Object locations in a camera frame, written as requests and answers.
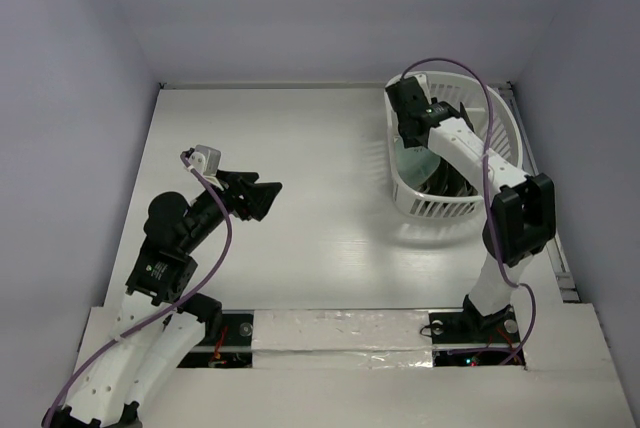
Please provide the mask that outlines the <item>light green speckled plate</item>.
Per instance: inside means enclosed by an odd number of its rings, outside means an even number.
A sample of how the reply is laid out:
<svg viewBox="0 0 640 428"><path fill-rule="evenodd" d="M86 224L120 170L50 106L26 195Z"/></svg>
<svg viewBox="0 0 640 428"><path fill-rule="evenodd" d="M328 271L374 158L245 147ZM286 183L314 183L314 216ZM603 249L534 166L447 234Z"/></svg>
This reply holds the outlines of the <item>light green speckled plate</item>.
<svg viewBox="0 0 640 428"><path fill-rule="evenodd" d="M394 139L394 153L402 181L417 192L427 192L441 158L423 146L406 148L400 137Z"/></svg>

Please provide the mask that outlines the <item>black teal square plate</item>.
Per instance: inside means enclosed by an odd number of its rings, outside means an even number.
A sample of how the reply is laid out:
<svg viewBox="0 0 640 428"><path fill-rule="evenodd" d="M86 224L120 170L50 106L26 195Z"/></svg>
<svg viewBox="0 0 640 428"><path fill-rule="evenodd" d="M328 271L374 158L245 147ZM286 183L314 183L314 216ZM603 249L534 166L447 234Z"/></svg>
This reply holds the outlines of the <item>black teal square plate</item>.
<svg viewBox="0 0 640 428"><path fill-rule="evenodd" d="M459 114L460 117L463 119L463 121L465 122L465 124L467 125L467 127L478 137L482 138L482 134L476 129L476 126L474 125L474 123L472 122L472 119L470 117L469 111L466 108L465 104L463 102L459 103Z"/></svg>

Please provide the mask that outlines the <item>black floral square plate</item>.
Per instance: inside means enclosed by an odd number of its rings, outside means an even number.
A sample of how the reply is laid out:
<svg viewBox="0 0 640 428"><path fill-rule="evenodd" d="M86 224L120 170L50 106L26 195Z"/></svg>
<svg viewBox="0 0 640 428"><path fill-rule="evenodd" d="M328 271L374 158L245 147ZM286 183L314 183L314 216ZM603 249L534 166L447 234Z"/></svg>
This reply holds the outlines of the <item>black floral square plate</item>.
<svg viewBox="0 0 640 428"><path fill-rule="evenodd" d="M441 159L436 170L423 185L427 194L460 197L467 193L464 177L448 162Z"/></svg>

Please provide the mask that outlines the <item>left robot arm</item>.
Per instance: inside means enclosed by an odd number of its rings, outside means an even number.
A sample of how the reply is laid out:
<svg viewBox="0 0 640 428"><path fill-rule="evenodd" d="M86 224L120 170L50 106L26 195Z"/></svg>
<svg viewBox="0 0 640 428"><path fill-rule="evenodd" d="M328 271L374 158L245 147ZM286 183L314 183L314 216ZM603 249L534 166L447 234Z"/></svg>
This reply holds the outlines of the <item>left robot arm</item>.
<svg viewBox="0 0 640 428"><path fill-rule="evenodd" d="M76 370L43 419L45 427L139 427L171 373L197 344L217 340L221 303L187 288L192 254L231 219L262 220L282 189L253 172L220 172L187 201L177 192L149 205L145 239L125 283L109 340Z"/></svg>

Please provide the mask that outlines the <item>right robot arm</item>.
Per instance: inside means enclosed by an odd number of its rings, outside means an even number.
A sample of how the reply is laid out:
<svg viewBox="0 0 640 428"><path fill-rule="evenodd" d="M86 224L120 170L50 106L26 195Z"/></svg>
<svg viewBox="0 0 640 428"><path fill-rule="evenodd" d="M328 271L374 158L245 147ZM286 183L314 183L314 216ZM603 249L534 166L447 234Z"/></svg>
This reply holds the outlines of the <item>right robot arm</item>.
<svg viewBox="0 0 640 428"><path fill-rule="evenodd" d="M522 272L556 234L553 181L526 173L492 148L496 96L486 86L480 90L487 105L483 137L463 105L431 96L426 73L399 75L385 87L390 126L404 147L421 146L439 157L483 200L485 261L455 324L473 340L486 338L506 318Z"/></svg>

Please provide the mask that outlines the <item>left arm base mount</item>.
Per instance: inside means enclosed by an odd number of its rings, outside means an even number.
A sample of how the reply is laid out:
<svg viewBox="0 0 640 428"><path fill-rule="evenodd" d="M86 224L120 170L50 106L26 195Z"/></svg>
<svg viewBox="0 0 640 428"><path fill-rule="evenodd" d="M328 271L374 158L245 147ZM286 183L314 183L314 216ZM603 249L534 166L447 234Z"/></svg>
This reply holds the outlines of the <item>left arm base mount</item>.
<svg viewBox="0 0 640 428"><path fill-rule="evenodd" d="M224 311L216 336L208 336L191 349L179 368L242 369L253 364L253 311Z"/></svg>

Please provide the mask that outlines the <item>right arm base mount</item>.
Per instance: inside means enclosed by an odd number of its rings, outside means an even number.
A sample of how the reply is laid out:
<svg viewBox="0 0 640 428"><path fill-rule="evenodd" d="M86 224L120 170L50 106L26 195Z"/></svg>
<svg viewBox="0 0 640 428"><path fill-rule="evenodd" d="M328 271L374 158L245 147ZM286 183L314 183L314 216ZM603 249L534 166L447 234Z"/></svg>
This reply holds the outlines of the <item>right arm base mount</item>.
<svg viewBox="0 0 640 428"><path fill-rule="evenodd" d="M465 298L459 310L430 312L419 334L431 341L435 367L526 365L511 305L483 317Z"/></svg>

